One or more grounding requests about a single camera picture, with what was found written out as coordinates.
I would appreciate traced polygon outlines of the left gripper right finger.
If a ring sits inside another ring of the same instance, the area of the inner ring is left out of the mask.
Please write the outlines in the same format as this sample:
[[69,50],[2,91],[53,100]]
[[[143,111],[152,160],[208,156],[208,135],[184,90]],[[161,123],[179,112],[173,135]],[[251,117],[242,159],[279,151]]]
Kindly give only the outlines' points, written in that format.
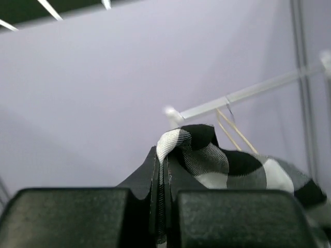
[[167,157],[168,247],[317,247],[298,201],[279,190],[211,190]]

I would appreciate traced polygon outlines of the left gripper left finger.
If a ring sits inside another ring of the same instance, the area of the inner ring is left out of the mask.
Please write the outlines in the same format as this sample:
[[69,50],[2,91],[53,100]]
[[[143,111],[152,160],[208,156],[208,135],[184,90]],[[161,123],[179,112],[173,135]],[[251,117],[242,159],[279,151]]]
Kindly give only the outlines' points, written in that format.
[[116,187],[20,190],[1,215],[1,247],[155,247],[157,190],[155,147]]

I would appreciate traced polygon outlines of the black white checked shirt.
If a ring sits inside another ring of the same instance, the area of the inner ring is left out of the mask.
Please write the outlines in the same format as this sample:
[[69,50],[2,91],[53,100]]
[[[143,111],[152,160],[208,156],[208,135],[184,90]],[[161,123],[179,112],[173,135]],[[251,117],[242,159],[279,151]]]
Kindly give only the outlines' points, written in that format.
[[164,133],[156,145],[159,167],[171,152],[181,166],[208,189],[283,190],[305,209],[318,247],[330,247],[330,199],[307,174],[290,162],[272,156],[219,147],[215,129],[205,124],[182,126]]

